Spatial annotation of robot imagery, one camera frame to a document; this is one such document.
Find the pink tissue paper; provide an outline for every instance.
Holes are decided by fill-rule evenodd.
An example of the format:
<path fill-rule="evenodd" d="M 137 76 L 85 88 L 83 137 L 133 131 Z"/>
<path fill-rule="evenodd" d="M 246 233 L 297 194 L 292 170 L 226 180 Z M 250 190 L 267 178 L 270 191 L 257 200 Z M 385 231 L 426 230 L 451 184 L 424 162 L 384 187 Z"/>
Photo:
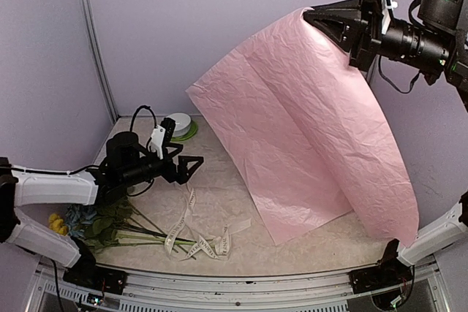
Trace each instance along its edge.
<path fill-rule="evenodd" d="M 303 11 L 247 39 L 187 93 L 275 244 L 354 210 L 372 237 L 409 246 L 418 206 L 390 127 L 348 55 Z"/>

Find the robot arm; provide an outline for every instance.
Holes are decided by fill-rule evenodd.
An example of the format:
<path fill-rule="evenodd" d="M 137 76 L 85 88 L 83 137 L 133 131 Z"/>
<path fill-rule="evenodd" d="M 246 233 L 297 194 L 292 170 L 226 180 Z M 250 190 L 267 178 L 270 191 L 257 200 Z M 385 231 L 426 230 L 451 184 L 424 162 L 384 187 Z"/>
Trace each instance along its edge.
<path fill-rule="evenodd" d="M 367 72 L 377 55 L 419 69 L 429 85 L 442 73 L 468 110 L 468 0 L 414 0 L 409 23 L 395 19 L 393 0 L 346 0 L 313 7 L 303 19 L 350 54 L 350 66 Z M 419 6 L 416 21 L 412 11 Z M 468 234 L 468 193 L 445 215 L 422 228 L 405 248 L 391 241 L 376 267 L 350 273 L 354 293 L 400 284 L 410 266 Z"/>
<path fill-rule="evenodd" d="M 412 11 L 419 6 L 416 21 Z M 468 0 L 414 0 L 410 23 L 395 19 L 393 0 L 346 0 L 314 7 L 303 19 L 367 72 L 376 55 L 415 67 L 429 85 L 444 72 L 468 109 Z"/>
<path fill-rule="evenodd" d="M 179 156 L 175 164 L 173 158 L 183 146 L 170 142 L 174 128 L 170 118 L 156 126 L 152 141 L 155 152 L 140 145 L 135 133 L 118 133 L 107 141 L 106 157 L 98 167 L 76 172 L 26 169 L 0 158 L 0 243 L 13 243 L 49 257 L 74 270 L 78 278 L 94 270 L 95 259 L 82 242 L 51 231 L 25 215 L 20 207 L 52 203 L 110 205 L 128 195 L 130 186 L 150 183 L 159 176 L 169 183 L 186 183 L 203 163 L 203 157 Z"/>
<path fill-rule="evenodd" d="M 446 214 L 418 231 L 408 248 L 399 243 L 396 258 L 406 266 L 442 250 L 468 235 L 468 192 Z"/>

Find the marble surface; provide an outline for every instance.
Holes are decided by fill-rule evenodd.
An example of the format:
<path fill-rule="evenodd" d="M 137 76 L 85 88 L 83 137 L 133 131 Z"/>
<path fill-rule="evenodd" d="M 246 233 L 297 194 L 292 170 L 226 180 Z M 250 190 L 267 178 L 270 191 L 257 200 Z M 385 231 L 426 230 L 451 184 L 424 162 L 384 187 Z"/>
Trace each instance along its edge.
<path fill-rule="evenodd" d="M 375 263 L 383 254 L 387 240 L 367 236 L 354 213 L 348 213 L 301 237 L 275 246 L 250 194 L 218 141 L 216 135 L 201 117 L 195 117 L 198 134 L 183 142 L 183 155 L 204 156 L 205 163 L 190 180 L 196 189 L 194 209 L 196 230 L 204 235 L 218 236 L 225 224 L 252 218 L 252 226 L 231 238 L 232 250 L 227 261 L 209 259 L 198 253 L 196 260 L 180 262 L 182 253 L 169 257 L 162 246 L 107 248 L 97 254 L 99 263 L 147 270 L 158 273 L 215 276 L 259 276 L 315 273 L 357 267 Z M 130 119 L 121 118 L 110 137 L 128 130 Z M 134 131 L 140 143 L 146 143 L 153 121 L 138 118 Z M 97 161 L 101 161 L 105 149 Z M 168 184 L 157 178 L 153 187 L 131 202 L 164 231 L 168 231 L 184 211 L 184 186 Z M 187 229 L 182 237 L 190 237 Z"/>

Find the flower stem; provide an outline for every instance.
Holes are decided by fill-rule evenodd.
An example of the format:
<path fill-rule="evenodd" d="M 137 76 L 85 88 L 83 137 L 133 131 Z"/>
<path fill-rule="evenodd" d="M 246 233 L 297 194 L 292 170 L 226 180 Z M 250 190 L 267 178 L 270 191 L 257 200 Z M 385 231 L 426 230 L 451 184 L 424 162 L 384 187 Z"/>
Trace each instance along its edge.
<path fill-rule="evenodd" d="M 147 232 L 150 232 L 150 230 L 146 229 L 141 223 L 139 223 L 136 219 L 133 219 L 132 217 L 129 218 L 130 221 L 132 222 L 135 222 L 141 229 L 144 229 L 145 231 Z M 160 239 L 162 237 L 164 237 L 161 233 L 157 233 L 157 232 L 154 232 L 153 234 L 150 234 L 150 235 L 153 235 L 153 237 L 155 237 L 156 239 Z"/>
<path fill-rule="evenodd" d="M 141 245 L 163 245 L 163 243 L 159 242 L 159 241 L 155 241 L 153 243 L 125 243 L 125 244 L 109 244 L 109 245 L 106 245 L 104 246 L 104 248 L 118 248 L 118 247 L 121 247 L 121 246 L 141 246 Z"/>
<path fill-rule="evenodd" d="M 130 201 L 129 201 L 129 204 L 130 206 L 132 207 L 132 209 L 136 212 L 137 215 L 143 217 L 150 225 L 152 225 L 154 228 L 156 228 L 157 230 L 159 230 L 162 234 L 165 235 L 164 231 L 159 228 L 151 219 L 149 219 L 148 217 L 146 217 L 140 210 L 138 210 Z M 180 248 L 183 252 L 185 252 L 186 254 L 188 254 L 189 252 L 183 248 L 182 246 L 176 244 L 175 246 L 177 246 L 178 248 Z"/>
<path fill-rule="evenodd" d="M 143 237 L 140 235 L 128 235 L 128 234 L 117 234 L 118 239 L 137 239 L 137 240 L 150 240 L 150 241 L 157 241 L 160 243 L 164 242 L 164 239 L 160 237 Z M 176 245 L 194 245 L 195 241 L 184 241 L 184 240 L 175 240 L 174 242 Z"/>

